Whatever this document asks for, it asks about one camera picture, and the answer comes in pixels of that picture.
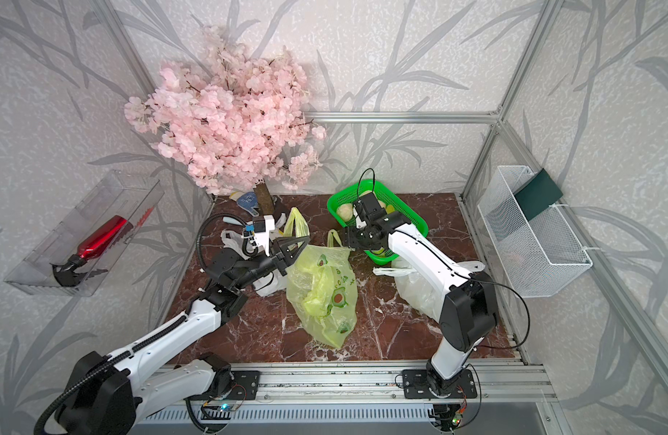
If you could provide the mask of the green avocado plastic bag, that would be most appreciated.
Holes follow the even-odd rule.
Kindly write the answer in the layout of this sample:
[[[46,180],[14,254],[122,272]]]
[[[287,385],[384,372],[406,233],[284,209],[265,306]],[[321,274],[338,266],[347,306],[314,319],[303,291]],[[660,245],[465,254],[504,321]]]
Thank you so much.
[[[303,329],[337,349],[357,324],[357,279],[350,253],[332,229],[326,246],[305,246],[287,275],[286,297]]]

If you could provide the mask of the clear wall tray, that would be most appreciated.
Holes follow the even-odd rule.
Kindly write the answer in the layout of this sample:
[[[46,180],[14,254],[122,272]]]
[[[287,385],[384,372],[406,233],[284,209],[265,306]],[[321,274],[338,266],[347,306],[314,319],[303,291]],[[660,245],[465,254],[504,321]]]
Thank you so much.
[[[131,239],[150,217],[163,194],[165,191],[159,179],[111,170],[58,226],[6,275],[4,282],[28,295],[91,297],[120,259]],[[51,265],[66,263],[76,252],[78,245],[114,215],[127,219],[133,229],[121,242],[111,246],[102,257],[80,269],[80,272],[107,269],[107,273],[87,278],[79,286],[60,286],[53,277]]]

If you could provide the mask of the pink cherry blossom bouquet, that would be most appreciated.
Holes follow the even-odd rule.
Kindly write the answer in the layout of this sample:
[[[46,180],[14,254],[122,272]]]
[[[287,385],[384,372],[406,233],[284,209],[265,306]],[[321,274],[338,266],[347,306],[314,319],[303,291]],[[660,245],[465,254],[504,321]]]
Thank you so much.
[[[308,183],[321,163],[315,143],[327,131],[307,121],[308,76],[290,51],[250,57],[220,30],[203,30],[208,74],[168,62],[147,98],[132,97],[125,119],[139,133],[160,137],[154,149],[187,168],[212,195],[279,181],[288,190]]]

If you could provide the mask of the red spray bottle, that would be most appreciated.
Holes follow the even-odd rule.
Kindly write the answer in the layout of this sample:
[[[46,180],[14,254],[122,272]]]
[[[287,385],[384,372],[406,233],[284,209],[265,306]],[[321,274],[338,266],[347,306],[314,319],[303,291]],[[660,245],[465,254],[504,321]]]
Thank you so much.
[[[53,277],[60,286],[75,287],[87,278],[107,273],[107,269],[91,269],[80,272],[88,263],[102,257],[114,244],[121,242],[133,229],[133,225],[124,217],[114,215],[93,233],[84,239],[62,265],[52,264]]]

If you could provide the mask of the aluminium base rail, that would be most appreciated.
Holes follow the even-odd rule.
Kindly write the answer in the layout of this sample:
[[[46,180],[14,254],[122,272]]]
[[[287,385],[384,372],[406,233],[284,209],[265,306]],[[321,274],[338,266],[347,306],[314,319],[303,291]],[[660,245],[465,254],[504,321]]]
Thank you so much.
[[[545,369],[513,360],[473,360],[448,391],[434,393],[422,361],[267,362],[227,364],[194,360],[178,368],[138,370],[118,364],[134,393],[173,404],[207,394],[246,404],[374,404],[554,402],[557,395]]]

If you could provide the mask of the white pear left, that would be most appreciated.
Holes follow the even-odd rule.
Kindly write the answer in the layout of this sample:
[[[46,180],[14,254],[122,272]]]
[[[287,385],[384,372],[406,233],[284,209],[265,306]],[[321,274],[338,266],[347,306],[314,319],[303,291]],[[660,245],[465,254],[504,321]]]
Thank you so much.
[[[342,204],[336,209],[336,213],[344,222],[352,221],[354,218],[354,206],[351,203]]]

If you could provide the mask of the green plastic basket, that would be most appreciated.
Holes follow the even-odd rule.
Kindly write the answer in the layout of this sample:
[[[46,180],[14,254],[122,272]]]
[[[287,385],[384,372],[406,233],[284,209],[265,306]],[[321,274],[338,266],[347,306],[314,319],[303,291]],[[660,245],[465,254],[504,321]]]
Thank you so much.
[[[351,241],[354,249],[366,248],[365,242],[373,241],[371,222],[380,218],[411,224],[423,237],[429,233],[426,221],[381,181],[362,179],[330,196],[327,207],[341,226],[337,235],[347,248]]]

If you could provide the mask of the white printed plastic bag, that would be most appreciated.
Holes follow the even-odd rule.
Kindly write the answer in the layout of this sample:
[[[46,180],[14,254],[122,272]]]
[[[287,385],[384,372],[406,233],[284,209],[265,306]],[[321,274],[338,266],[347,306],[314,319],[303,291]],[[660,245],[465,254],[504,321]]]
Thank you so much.
[[[448,258],[444,261],[432,255],[413,258],[409,263],[399,257],[391,268],[374,268],[376,276],[393,277],[397,291],[413,309],[439,321],[445,295],[453,288],[468,282],[471,272],[484,270],[477,261],[456,264]]]

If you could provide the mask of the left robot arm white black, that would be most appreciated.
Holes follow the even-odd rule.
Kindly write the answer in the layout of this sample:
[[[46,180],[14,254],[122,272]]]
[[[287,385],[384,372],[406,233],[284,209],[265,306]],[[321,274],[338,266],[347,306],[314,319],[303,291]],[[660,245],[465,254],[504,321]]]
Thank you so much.
[[[47,422],[54,419],[67,434],[127,434],[140,420],[179,400],[216,392],[224,367],[215,356],[163,375],[156,372],[236,317],[248,300],[244,288],[274,272],[286,274],[309,242],[307,236],[279,237],[250,258],[223,248],[204,269],[209,286],[187,309],[108,355],[82,357],[65,391],[38,417],[34,433],[46,433]]]

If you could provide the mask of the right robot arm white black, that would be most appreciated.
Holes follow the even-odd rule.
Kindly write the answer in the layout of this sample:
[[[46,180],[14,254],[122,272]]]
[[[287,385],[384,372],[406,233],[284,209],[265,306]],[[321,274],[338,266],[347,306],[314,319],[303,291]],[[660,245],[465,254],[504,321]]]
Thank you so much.
[[[491,277],[473,272],[436,248],[409,217],[388,213],[369,192],[353,202],[357,223],[343,237],[350,248],[389,249],[406,261],[433,289],[435,317],[443,340],[426,364],[430,392],[438,398],[459,391],[462,371],[474,349],[497,326],[498,303]]]

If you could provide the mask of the brown bouquet trunk base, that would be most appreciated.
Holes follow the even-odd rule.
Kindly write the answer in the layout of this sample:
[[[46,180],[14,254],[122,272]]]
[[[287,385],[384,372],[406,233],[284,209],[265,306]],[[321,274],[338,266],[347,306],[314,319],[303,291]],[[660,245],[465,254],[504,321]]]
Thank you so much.
[[[282,215],[288,216],[290,213],[283,199],[280,196],[273,196],[264,181],[258,183],[253,191],[256,195],[259,213],[262,216],[272,216],[275,221],[278,221]]]

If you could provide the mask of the blue tag at vase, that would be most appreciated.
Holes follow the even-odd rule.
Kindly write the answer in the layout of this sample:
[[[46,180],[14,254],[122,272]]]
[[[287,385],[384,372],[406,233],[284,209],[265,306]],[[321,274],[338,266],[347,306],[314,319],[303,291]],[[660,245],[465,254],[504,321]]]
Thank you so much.
[[[253,191],[241,194],[235,200],[237,205],[247,211],[252,217],[258,217],[260,214],[259,203],[256,194]]]

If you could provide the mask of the dark green card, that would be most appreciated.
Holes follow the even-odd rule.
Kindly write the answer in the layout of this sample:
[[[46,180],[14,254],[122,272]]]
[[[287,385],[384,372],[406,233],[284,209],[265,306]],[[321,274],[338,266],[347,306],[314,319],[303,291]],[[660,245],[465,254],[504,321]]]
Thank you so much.
[[[563,197],[557,183],[542,169],[515,193],[514,197],[525,219],[531,221]]]

